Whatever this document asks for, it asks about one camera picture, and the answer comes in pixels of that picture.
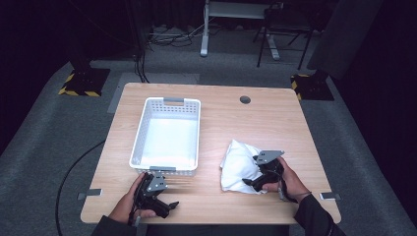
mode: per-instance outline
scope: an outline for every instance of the hand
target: hand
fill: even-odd
[[[301,182],[298,175],[292,170],[284,158],[281,156],[277,157],[279,163],[281,163],[282,167],[284,168],[284,172],[282,173],[282,178],[284,179],[286,186],[287,186],[287,194],[290,198],[293,198],[297,201],[298,204],[301,201],[310,195],[310,191],[304,186]],[[264,190],[268,191],[278,191],[278,188],[281,188],[281,183],[267,183],[263,185]]]
[[[139,177],[135,180],[129,192],[125,194],[117,203],[113,211],[108,215],[109,218],[114,219],[118,222],[127,224],[129,221],[129,213],[132,209],[135,191],[138,188],[139,184],[142,182],[145,173],[141,173]],[[156,213],[151,209],[140,209],[135,212],[134,219],[138,216],[142,218],[155,217]]]

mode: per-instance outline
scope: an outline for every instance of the dark background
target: dark background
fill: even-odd
[[[192,19],[184,19],[181,16],[185,14],[173,16],[169,10],[179,13],[185,6],[185,11],[198,8],[201,13],[204,3],[191,0],[154,2],[159,6],[151,6],[153,20],[169,21],[179,28],[193,19],[200,19],[199,16],[189,15]],[[89,60],[132,48],[134,41],[123,2],[74,0],[74,3],[104,29],[95,27],[70,2],[62,1],[57,5],[59,14],[70,17],[74,35]],[[166,11],[156,14],[155,9],[161,7]],[[1,1],[0,11],[1,153],[13,139],[45,83],[69,59],[59,34],[44,21],[48,16],[46,10],[42,11],[30,0],[6,0]],[[348,73],[342,80],[334,80],[372,154],[414,224],[417,222],[414,194],[417,179],[417,45],[412,35],[417,31],[416,12],[413,1],[385,1]],[[119,40],[104,31],[118,35]]]

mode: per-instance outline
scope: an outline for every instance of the white cloth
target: white cloth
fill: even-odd
[[[264,194],[267,191],[255,191],[252,186],[246,185],[242,179],[255,180],[262,175],[253,156],[261,151],[235,140],[221,161],[221,189],[223,191],[237,191],[245,194]]]

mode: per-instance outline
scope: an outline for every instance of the wooden table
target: wooden table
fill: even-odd
[[[243,104],[242,95],[251,102]],[[129,166],[145,100],[150,96],[185,97],[202,103],[199,166],[194,177],[166,176],[165,203],[179,201],[165,219],[146,223],[293,224],[298,205],[282,202],[277,193],[248,195],[223,192],[219,167],[234,139],[260,149],[283,149],[283,156],[335,222],[334,201],[320,201],[330,186],[295,92],[289,88],[245,88],[127,84],[90,185],[101,196],[87,197],[81,219],[99,222],[128,191],[138,173]]]

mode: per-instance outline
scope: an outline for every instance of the black sleeve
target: black sleeve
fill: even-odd
[[[103,216],[97,226],[95,226],[91,236],[136,236],[136,231],[137,229],[135,227],[117,222],[107,216]]]
[[[313,195],[301,201],[294,218],[305,229],[306,236],[345,236]]]

